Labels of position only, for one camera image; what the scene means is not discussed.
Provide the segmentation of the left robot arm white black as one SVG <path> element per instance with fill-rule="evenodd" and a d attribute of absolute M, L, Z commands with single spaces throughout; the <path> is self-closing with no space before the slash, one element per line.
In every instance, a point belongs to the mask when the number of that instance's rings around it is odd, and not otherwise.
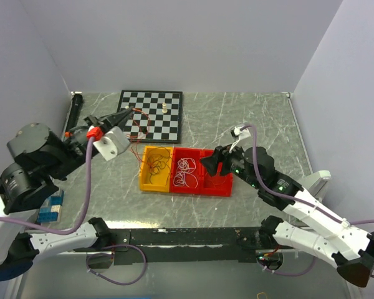
<path fill-rule="evenodd" d="M 130 142 L 123 128 L 132 115 L 133 108 L 100 118 L 90 115 L 64 140 L 45 124 L 31 123 L 8 142 L 14 161 L 0 176 L 0 282 L 26 273 L 44 258 L 110 245 L 112 235 L 105 221 L 86 219 L 87 203 L 70 229 L 49 229 L 29 219 L 58 191 L 55 180 L 66 180 L 81 166 L 91 175 L 94 156 L 111 160 L 127 150 Z"/>

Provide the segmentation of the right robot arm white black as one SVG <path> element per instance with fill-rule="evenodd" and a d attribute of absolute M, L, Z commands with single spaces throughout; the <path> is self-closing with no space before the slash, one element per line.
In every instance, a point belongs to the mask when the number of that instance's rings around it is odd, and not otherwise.
<path fill-rule="evenodd" d="M 274 158 L 263 147 L 218 146 L 200 163 L 210 176 L 237 176 L 257 189 L 265 203 L 310 228 L 269 216 L 259 234 L 264 247 L 279 244 L 306 252 L 329 263 L 349 283 L 368 285 L 374 271 L 374 231 L 367 232 L 326 208 L 301 184 L 276 170 Z"/>

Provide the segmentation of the red bin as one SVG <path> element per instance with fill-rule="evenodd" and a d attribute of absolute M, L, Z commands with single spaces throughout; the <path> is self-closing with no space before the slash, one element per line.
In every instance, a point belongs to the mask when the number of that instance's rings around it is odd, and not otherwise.
<path fill-rule="evenodd" d="M 173 149 L 170 191 L 177 194 L 199 194 L 201 187 L 200 150 L 194 148 Z"/>
<path fill-rule="evenodd" d="M 233 176 L 228 174 L 221 176 L 220 171 L 223 164 L 219 163 L 215 176 L 210 176 L 204 166 L 201 166 L 201 187 L 200 194 L 204 196 L 230 197 L 233 188 Z"/>

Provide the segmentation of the yellow plastic bin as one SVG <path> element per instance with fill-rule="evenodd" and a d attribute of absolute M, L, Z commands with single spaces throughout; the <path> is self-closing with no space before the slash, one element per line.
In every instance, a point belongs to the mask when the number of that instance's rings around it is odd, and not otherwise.
<path fill-rule="evenodd" d="M 169 193 L 172 156 L 172 147 L 145 146 L 140 161 L 141 191 Z"/>

